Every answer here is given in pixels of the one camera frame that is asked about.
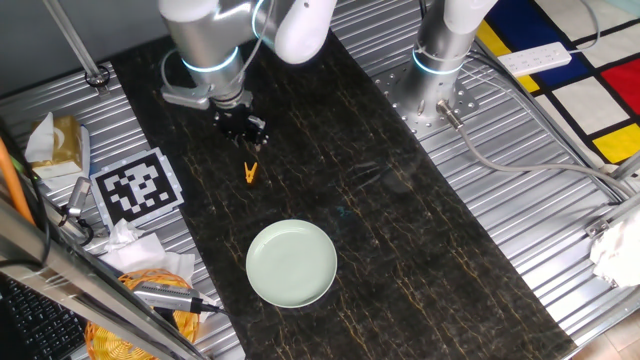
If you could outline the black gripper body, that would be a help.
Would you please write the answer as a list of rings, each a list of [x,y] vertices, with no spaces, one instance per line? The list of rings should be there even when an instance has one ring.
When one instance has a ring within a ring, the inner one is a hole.
[[[217,108],[214,114],[214,124],[226,137],[227,132],[232,129],[246,129],[249,134],[248,117],[250,115],[254,114],[251,108],[245,105],[238,105],[230,109]]]

